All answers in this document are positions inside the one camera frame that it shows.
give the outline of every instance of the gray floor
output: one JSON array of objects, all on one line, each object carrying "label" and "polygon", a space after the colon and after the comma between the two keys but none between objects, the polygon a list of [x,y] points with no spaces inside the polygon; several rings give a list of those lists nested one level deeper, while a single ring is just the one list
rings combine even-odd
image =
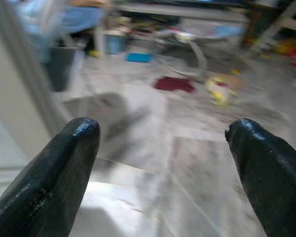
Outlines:
[{"label": "gray floor", "polygon": [[[197,83],[193,94],[156,90],[151,85],[160,76],[177,75],[154,61],[126,62],[123,54],[86,59],[78,92],[65,104],[97,119],[102,136],[70,236],[265,236],[223,134],[247,117],[296,148],[296,72],[285,57],[249,62],[227,108],[214,106]],[[81,100],[86,114],[79,114]]]}]

